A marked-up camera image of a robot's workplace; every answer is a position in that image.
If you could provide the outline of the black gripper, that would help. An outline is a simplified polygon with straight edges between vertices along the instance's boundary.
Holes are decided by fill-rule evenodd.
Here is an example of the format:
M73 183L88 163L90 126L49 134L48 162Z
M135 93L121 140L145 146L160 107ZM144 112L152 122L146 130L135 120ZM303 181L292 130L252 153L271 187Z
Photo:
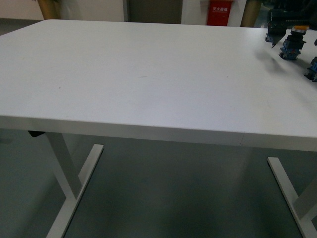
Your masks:
M317 30L316 0L277 0L267 14L267 33L272 48L284 37L286 29L306 25Z

